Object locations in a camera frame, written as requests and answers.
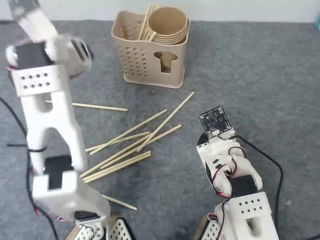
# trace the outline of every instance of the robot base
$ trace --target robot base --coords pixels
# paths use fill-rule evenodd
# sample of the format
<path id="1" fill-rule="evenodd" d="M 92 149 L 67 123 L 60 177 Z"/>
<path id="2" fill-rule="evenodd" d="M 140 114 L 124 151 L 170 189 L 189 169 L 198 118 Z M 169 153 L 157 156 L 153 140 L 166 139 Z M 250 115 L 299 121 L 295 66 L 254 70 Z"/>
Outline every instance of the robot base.
<path id="1" fill-rule="evenodd" d="M 111 217 L 107 224 L 100 222 L 75 226 L 65 240 L 135 240 L 128 223 L 122 217 Z"/>

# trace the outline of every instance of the perforated basket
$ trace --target perforated basket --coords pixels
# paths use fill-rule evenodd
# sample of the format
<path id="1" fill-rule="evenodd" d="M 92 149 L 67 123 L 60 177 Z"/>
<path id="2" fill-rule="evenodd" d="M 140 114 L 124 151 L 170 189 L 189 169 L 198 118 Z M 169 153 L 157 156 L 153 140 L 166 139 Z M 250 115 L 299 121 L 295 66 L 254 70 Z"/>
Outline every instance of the perforated basket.
<path id="1" fill-rule="evenodd" d="M 189 35 L 188 31 L 182 43 L 162 45 L 155 42 L 139 40 L 144 15 L 121 11 L 112 26 L 111 34 L 120 55 L 123 78 L 128 83 L 178 89 L 185 76 L 185 53 Z M 177 56 L 171 62 L 171 68 L 163 68 L 158 52 L 170 52 Z"/>

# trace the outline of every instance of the black wire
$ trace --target black wire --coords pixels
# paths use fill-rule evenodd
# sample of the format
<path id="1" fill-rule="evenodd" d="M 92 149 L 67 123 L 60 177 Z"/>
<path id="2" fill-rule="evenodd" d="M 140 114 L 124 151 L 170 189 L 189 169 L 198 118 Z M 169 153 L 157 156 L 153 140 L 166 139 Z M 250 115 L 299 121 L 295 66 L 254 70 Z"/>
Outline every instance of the black wire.
<path id="1" fill-rule="evenodd" d="M 0 101 L 5 105 L 5 107 L 12 114 L 12 116 L 14 117 L 14 120 L 19 125 L 24 137 L 27 138 L 27 130 L 25 129 L 24 125 L 22 124 L 22 122 L 18 118 L 18 116 L 15 113 L 15 111 L 12 109 L 12 107 L 2 97 L 0 97 Z M 50 226 L 52 228 L 52 231 L 53 231 L 55 239 L 59 240 L 59 237 L 58 237 L 58 234 L 57 234 L 57 230 L 55 228 L 53 220 L 49 217 L 49 215 L 43 209 L 41 209 L 39 206 L 36 205 L 36 203 L 34 202 L 34 199 L 32 197 L 32 192 L 31 192 L 31 188 L 30 188 L 30 169 L 31 169 L 30 151 L 31 152 L 42 152 L 43 150 L 44 149 L 40 149 L 40 150 L 29 150 L 29 149 L 27 149 L 27 151 L 26 151 L 25 186 L 26 186 L 26 191 L 27 191 L 27 194 L 28 194 L 29 201 L 30 201 L 33 209 L 38 210 L 40 213 L 42 213 L 46 217 L 46 219 L 50 223 Z"/>
<path id="2" fill-rule="evenodd" d="M 306 238 L 305 240 L 317 240 L 317 239 L 320 239 L 320 234 Z"/>
<path id="3" fill-rule="evenodd" d="M 245 140 L 242 136 L 240 135 L 234 135 L 229 137 L 229 139 L 235 139 L 238 138 L 240 140 L 242 140 L 244 143 L 248 144 L 250 147 L 252 147 L 254 150 L 256 150 L 257 152 L 259 152 L 260 154 L 262 154 L 263 156 L 265 156 L 267 159 L 269 159 L 271 162 L 273 162 L 280 170 L 280 180 L 279 180 L 279 184 L 278 184 L 278 188 L 276 190 L 276 195 L 275 195 L 275 207 L 274 207 L 274 225 L 276 230 L 279 232 L 279 201 L 280 201 L 280 192 L 281 192 L 281 187 L 282 187 L 282 183 L 284 181 L 284 171 L 281 167 L 281 165 L 274 160 L 272 157 L 270 157 L 268 154 L 266 154 L 265 152 L 263 152 L 262 150 L 260 150 L 259 148 L 257 148 L 255 145 L 253 145 L 251 142 Z"/>

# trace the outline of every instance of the keyhole-shaped cutout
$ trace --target keyhole-shaped cutout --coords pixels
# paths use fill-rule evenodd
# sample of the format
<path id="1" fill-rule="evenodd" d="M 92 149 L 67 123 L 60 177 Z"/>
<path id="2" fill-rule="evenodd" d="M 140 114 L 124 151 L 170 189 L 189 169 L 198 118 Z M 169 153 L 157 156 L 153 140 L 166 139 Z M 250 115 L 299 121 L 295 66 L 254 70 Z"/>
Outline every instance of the keyhole-shaped cutout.
<path id="1" fill-rule="evenodd" d="M 171 73 L 171 63 L 178 59 L 178 56 L 169 51 L 156 51 L 153 54 L 156 58 L 160 59 L 161 63 L 161 72 L 162 73 Z"/>

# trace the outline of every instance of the wooden chopstick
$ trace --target wooden chopstick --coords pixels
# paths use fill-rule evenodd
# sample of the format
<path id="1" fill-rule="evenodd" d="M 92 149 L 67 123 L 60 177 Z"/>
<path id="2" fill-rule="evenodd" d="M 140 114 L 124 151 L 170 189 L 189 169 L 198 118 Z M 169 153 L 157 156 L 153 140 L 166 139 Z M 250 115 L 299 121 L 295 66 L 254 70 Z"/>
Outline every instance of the wooden chopstick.
<path id="1" fill-rule="evenodd" d="M 46 100 L 46 103 L 52 104 L 51 100 Z M 73 106 L 77 107 L 86 107 L 86 108 L 94 108 L 94 109 L 107 109 L 107 110 L 115 110 L 115 111 L 123 111 L 127 112 L 127 108 L 121 108 L 121 107 L 113 107 L 113 106 L 101 106 L 101 105 L 92 105 L 92 104 L 84 104 L 84 103 L 72 103 Z"/>

